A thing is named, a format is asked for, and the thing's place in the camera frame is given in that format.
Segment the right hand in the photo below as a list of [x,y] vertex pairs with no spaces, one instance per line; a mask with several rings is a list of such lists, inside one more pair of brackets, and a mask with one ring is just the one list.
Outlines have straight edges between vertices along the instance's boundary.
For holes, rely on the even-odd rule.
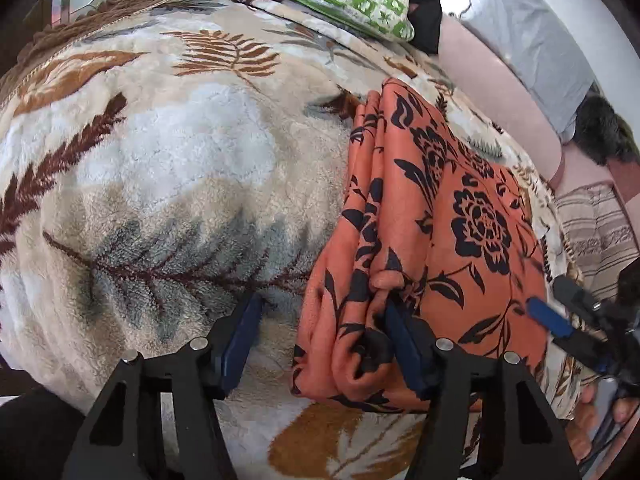
[[[587,386],[582,392],[579,403],[574,411],[574,418],[566,425],[565,433],[574,454],[574,459],[578,462],[587,457],[591,451],[591,439],[589,433],[597,426],[597,411],[593,399],[598,392],[595,382]],[[606,471],[613,463],[615,457],[624,447],[630,435],[637,426],[639,420],[639,401],[637,399],[623,398],[617,400],[613,415],[616,424],[622,426],[620,434],[608,448],[604,459],[599,466],[599,474]]]

